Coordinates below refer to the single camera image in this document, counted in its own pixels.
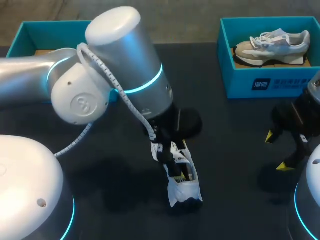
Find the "white sneaker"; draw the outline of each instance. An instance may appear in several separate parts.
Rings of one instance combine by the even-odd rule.
[[[171,207],[173,207],[177,202],[183,203],[190,199],[200,200],[201,202],[203,202],[203,199],[200,193],[200,185],[199,185],[197,170],[194,165],[194,162],[191,159],[191,154],[186,143],[184,143],[184,145],[185,145],[185,149],[179,150],[176,144],[172,142],[171,153],[173,155],[175,163],[187,169],[189,173],[188,174],[188,179],[190,179],[189,181],[177,182],[173,177],[169,177],[168,168],[166,165],[163,165],[169,180],[168,198],[169,198]],[[154,144],[151,142],[152,157],[155,161],[158,162],[157,149],[158,149],[158,144]]]
[[[250,37],[250,41],[241,42],[234,47],[234,53],[238,59],[253,66],[262,66],[270,60],[302,65],[309,45],[308,31],[289,34],[278,29],[273,32],[264,32],[260,37]]]

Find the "shoelace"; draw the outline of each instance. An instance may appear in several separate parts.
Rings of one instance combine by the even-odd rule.
[[[269,36],[265,36],[269,34],[269,32],[264,32],[264,33],[261,33],[260,37],[256,37],[256,38],[253,38],[252,36],[250,37],[250,42],[252,44],[252,46],[257,49],[258,47],[257,46],[262,46],[262,45],[274,45],[273,42],[270,42],[271,39],[269,39],[270,35]]]

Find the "white spiral cable wrap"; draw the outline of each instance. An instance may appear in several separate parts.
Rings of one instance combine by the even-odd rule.
[[[84,137],[87,135],[87,133],[89,132],[89,130],[91,129],[93,123],[89,123],[85,129],[82,131],[82,133],[80,134],[80,136],[78,136],[76,138],[76,140],[74,140],[69,146],[67,146],[66,148],[62,149],[61,151],[57,152],[54,156],[60,157],[63,154],[69,152],[71,149],[73,149],[82,139],[84,139]]]
[[[98,58],[85,43],[81,43],[77,46],[77,54],[78,57],[82,63],[82,65],[87,69],[88,73],[90,74],[91,68],[89,67],[89,64],[85,60],[83,56],[83,52],[97,65],[101,68],[101,70],[105,73],[107,78],[110,80],[110,82],[113,84],[114,88],[117,89],[120,97],[123,99],[124,103],[128,106],[129,110],[134,114],[134,116],[139,119],[139,121],[145,126],[149,138],[151,141],[156,140],[156,134],[148,120],[135,108],[135,106],[132,104],[130,99],[128,98],[127,94],[121,87],[120,83],[117,81],[116,77],[112,74],[112,72],[109,70],[109,68]]]

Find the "shoe sole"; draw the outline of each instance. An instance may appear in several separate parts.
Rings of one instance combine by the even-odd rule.
[[[237,49],[237,46],[233,48],[233,52],[235,53]],[[270,59],[264,59],[264,60],[252,60],[247,59],[244,57],[240,57],[236,54],[234,54],[235,60],[239,60],[242,63],[245,63],[246,66],[249,67],[262,67],[265,64],[269,64],[270,62],[280,62],[282,64],[289,64],[289,65],[303,65],[306,62],[306,55],[303,56],[279,56],[275,58]]]

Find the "blue box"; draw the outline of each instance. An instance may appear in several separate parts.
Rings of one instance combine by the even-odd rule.
[[[310,32],[307,58],[311,67],[236,68],[231,48],[250,37],[282,29],[290,34]],[[229,99],[297,97],[320,70],[320,26],[314,17],[222,18],[217,55]]]
[[[91,21],[25,21],[21,24],[7,58],[35,55],[37,50],[76,49],[86,43],[85,32]],[[109,102],[115,102],[118,93],[112,91]]]

